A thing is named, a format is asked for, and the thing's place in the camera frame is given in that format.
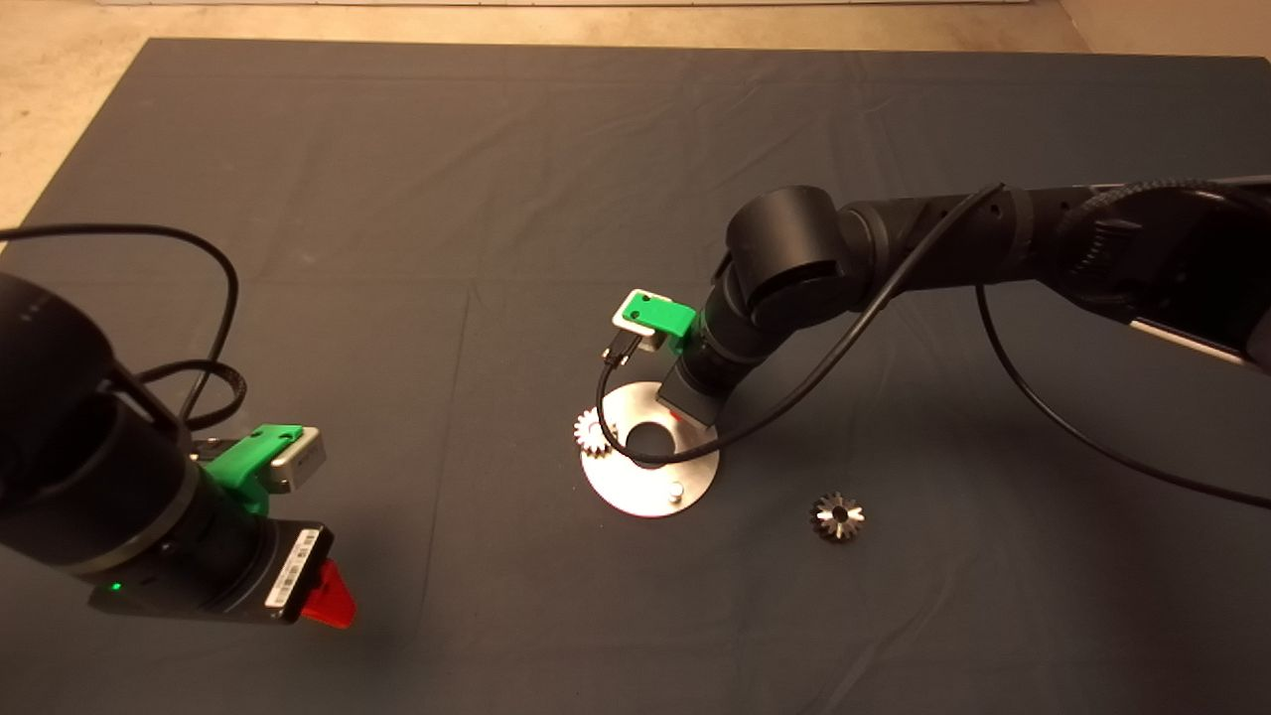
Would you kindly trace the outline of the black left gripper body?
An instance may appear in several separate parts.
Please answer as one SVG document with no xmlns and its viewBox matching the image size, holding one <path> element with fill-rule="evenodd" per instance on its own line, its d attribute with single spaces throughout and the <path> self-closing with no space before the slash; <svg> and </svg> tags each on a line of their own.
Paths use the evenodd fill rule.
<svg viewBox="0 0 1271 715">
<path fill-rule="evenodd" d="M 333 544 L 325 525 L 250 514 L 219 486 L 200 486 L 155 544 L 92 575 L 89 605 L 114 616 L 290 625 L 322 587 Z"/>
</svg>

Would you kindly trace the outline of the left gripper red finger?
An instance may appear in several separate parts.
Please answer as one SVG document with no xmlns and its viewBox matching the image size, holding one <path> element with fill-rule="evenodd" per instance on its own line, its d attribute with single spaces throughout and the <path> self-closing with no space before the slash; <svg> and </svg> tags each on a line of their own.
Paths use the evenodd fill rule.
<svg viewBox="0 0 1271 715">
<path fill-rule="evenodd" d="M 350 629 L 355 622 L 355 598 L 333 558 L 319 566 L 314 584 L 301 605 L 301 617 L 327 627 Z"/>
</svg>

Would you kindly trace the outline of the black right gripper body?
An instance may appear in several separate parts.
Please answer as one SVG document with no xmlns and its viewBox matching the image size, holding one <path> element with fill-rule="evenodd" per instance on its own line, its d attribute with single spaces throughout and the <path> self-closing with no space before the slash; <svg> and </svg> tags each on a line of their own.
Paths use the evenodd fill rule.
<svg viewBox="0 0 1271 715">
<path fill-rule="evenodd" d="M 728 354 L 714 343 L 688 345 L 655 394 L 675 415 L 713 427 L 735 389 L 758 367 L 756 359 Z"/>
</svg>

